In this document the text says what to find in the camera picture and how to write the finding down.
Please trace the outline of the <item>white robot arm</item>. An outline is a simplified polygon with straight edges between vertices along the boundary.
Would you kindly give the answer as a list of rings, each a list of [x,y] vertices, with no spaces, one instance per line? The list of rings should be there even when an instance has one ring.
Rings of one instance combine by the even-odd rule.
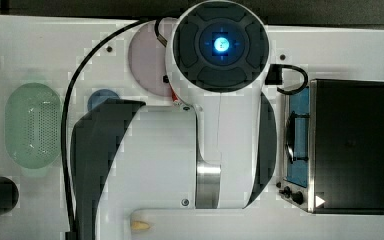
[[[270,180],[276,122],[263,92],[263,22],[246,7],[208,0],[167,40],[178,106],[107,99],[74,126],[74,240],[130,240],[143,209],[242,209]]]

